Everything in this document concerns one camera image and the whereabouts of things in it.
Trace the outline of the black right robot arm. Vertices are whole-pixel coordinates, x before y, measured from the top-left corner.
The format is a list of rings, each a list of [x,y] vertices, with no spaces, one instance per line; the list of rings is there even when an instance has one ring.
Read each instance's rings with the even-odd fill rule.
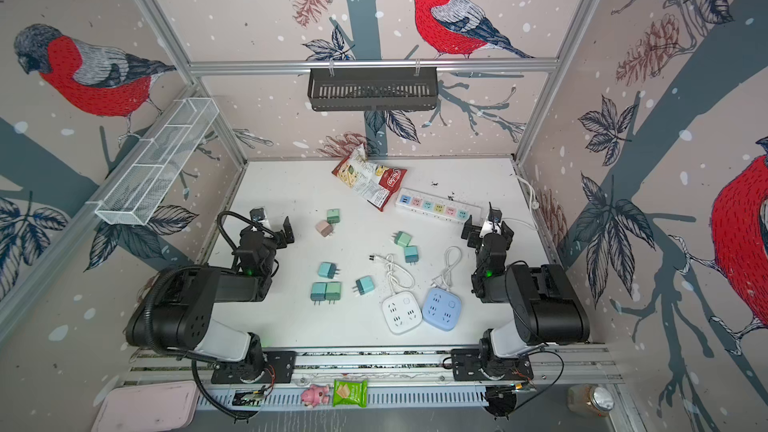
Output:
[[[476,348],[451,351],[456,381],[530,382],[531,355],[551,343],[568,345],[589,339],[587,314],[560,265],[506,262],[514,231],[500,210],[490,208],[481,226],[468,216],[461,238],[475,251],[471,292],[485,304],[509,305],[513,319],[486,330]]]

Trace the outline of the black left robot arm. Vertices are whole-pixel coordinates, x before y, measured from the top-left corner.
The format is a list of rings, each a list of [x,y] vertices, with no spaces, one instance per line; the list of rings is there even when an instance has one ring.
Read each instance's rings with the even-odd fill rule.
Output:
[[[286,218],[274,231],[264,211],[253,209],[249,217],[223,211],[216,226],[231,248],[232,265],[161,271],[129,319],[126,341],[161,356],[208,364],[216,385],[288,384],[296,354],[265,351],[258,335],[215,320],[213,309],[217,303],[256,303],[267,297],[279,270],[277,251],[295,241],[292,224]]]

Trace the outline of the white multicolour power strip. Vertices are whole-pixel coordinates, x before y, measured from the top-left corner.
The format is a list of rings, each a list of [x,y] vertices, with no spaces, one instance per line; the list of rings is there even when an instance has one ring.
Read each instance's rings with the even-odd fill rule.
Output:
[[[396,206],[408,212],[459,224],[470,218],[481,219],[482,215],[482,208],[479,206],[408,188],[400,189]]]

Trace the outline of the light green plug adapter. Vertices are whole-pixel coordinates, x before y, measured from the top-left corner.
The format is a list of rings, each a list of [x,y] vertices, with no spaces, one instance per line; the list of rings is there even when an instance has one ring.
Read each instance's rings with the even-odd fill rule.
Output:
[[[412,236],[403,231],[399,231],[393,236],[393,242],[399,247],[408,247],[411,241]]]

